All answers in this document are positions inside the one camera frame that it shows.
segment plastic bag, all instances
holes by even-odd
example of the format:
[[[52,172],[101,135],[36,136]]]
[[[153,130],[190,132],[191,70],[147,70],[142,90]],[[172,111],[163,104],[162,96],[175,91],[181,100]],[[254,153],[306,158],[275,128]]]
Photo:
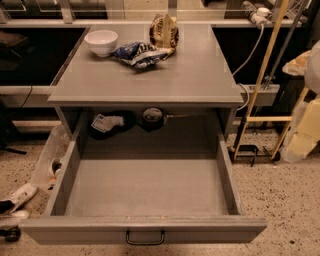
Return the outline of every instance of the plastic bag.
[[[157,49],[151,44],[134,42],[119,47],[111,56],[132,67],[144,69],[165,59],[168,53],[165,49]]]

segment drawer handle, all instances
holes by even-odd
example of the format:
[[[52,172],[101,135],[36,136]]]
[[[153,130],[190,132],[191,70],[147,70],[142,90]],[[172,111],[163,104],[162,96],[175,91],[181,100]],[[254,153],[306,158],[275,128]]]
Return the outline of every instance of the drawer handle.
[[[145,246],[160,245],[164,242],[164,231],[161,231],[161,238],[159,241],[154,241],[154,242],[134,242],[134,241],[131,241],[130,240],[130,231],[127,231],[126,240],[127,240],[127,243],[130,245],[145,245]]]

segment tape roll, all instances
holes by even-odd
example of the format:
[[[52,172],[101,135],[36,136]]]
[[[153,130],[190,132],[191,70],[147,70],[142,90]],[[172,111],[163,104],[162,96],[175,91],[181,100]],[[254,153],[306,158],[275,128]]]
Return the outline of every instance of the tape roll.
[[[164,124],[165,115],[158,108],[148,108],[142,113],[142,126],[148,131],[160,129]]]

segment white cable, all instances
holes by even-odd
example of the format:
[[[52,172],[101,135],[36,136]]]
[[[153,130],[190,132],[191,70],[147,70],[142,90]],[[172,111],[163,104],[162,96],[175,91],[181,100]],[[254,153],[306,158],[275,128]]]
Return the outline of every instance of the white cable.
[[[246,92],[247,100],[246,100],[246,102],[245,102],[241,107],[239,107],[239,108],[237,109],[237,111],[245,108],[245,107],[249,104],[249,101],[250,101],[250,94],[249,94],[249,91],[247,90],[247,88],[246,88],[243,84],[241,84],[241,83],[239,83],[238,85],[240,85],[240,87]]]
[[[251,59],[253,53],[255,52],[256,48],[258,47],[258,45],[259,45],[259,43],[260,43],[260,40],[261,40],[262,35],[263,35],[263,32],[264,32],[264,24],[261,24],[260,36],[259,36],[259,38],[258,38],[255,46],[253,47],[253,49],[252,49],[249,57],[246,59],[246,61],[245,61],[235,72],[233,72],[233,74],[232,74],[233,76],[234,76],[235,74],[237,74],[237,73],[247,64],[247,62]],[[239,107],[239,108],[237,109],[237,111],[245,108],[245,107],[249,104],[249,101],[250,101],[250,94],[249,94],[247,88],[246,88],[243,84],[241,84],[241,83],[238,83],[238,85],[240,85],[240,87],[246,92],[247,100],[246,100],[246,102],[245,102],[241,107]]]
[[[247,58],[247,60],[246,60],[236,71],[234,71],[234,72],[232,73],[233,76],[235,76],[235,74],[237,74],[237,73],[247,64],[247,62],[251,59],[252,54],[255,52],[258,44],[260,43],[260,40],[261,40],[262,35],[263,35],[263,31],[264,31],[264,24],[262,23],[262,24],[261,24],[260,36],[259,36],[259,38],[258,38],[258,40],[257,40],[257,42],[256,42],[256,45],[253,47],[253,49],[252,49],[249,57]]]

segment gray surface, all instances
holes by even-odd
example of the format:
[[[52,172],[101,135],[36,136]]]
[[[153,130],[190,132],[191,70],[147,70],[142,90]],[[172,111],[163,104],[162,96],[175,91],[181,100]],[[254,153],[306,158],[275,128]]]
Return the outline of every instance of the gray surface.
[[[225,62],[211,26],[178,24],[177,51],[148,70],[93,55],[83,42],[49,102],[55,105],[110,103],[208,103],[241,105],[240,90]],[[149,42],[149,24],[94,25],[119,34],[118,47]]]
[[[136,126],[88,138],[65,215],[228,215],[212,146],[217,129],[208,123],[175,118],[151,133]]]
[[[228,214],[215,160],[82,160],[67,216]]]

